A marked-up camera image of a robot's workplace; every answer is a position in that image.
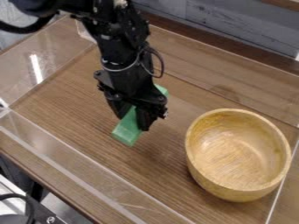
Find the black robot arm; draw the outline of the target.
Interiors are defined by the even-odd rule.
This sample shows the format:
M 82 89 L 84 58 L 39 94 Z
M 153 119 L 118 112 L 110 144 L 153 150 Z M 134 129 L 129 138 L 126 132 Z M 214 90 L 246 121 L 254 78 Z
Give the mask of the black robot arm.
M 166 98 L 154 86 L 157 77 L 149 46 L 149 23 L 132 0 L 7 0 L 35 22 L 15 26 L 0 20 L 0 30 L 15 34 L 37 32 L 64 11 L 77 19 L 97 43 L 101 69 L 94 72 L 97 88 L 117 118 L 134 109 L 134 124 L 142 131 L 165 117 Z

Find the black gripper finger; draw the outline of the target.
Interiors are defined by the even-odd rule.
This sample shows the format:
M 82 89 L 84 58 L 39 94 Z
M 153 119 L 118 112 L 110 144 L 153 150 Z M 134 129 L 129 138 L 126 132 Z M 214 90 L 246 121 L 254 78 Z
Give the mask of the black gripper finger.
M 148 131 L 150 125 L 153 124 L 154 120 L 157 119 L 157 115 L 153 111 L 146 111 L 142 108 L 134 108 L 134 115 L 136 115 L 136 124 L 137 128 L 141 131 Z
M 126 101 L 106 100 L 106 104 L 118 119 L 121 119 L 126 115 L 126 112 L 132 107 L 132 105 Z

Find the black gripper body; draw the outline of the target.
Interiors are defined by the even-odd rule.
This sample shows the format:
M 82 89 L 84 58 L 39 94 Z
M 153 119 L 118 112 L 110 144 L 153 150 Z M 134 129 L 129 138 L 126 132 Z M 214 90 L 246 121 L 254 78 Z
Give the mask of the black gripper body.
M 152 58 L 136 57 L 128 64 L 102 59 L 101 67 L 93 76 L 106 100 L 125 101 L 134 107 L 153 111 L 157 118 L 165 118 L 166 99 L 154 86 Z

